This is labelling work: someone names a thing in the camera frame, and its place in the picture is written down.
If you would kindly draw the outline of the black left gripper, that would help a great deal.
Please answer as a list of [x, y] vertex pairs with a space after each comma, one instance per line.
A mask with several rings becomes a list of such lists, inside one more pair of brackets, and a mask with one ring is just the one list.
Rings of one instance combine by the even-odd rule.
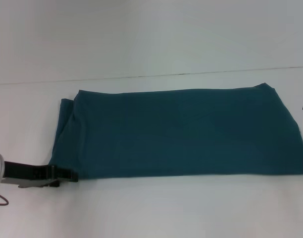
[[53, 179], [49, 187], [60, 187], [60, 182], [78, 182], [76, 172], [70, 169], [63, 169], [57, 166], [33, 166], [14, 162], [4, 163], [4, 178], [24, 180], [46, 180]]

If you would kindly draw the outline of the teal t-shirt with FREE print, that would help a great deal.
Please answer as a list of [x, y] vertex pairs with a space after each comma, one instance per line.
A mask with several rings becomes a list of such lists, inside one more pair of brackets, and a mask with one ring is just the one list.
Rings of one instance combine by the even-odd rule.
[[303, 175], [303, 139], [276, 91], [238, 89], [62, 99], [50, 164], [81, 179]]

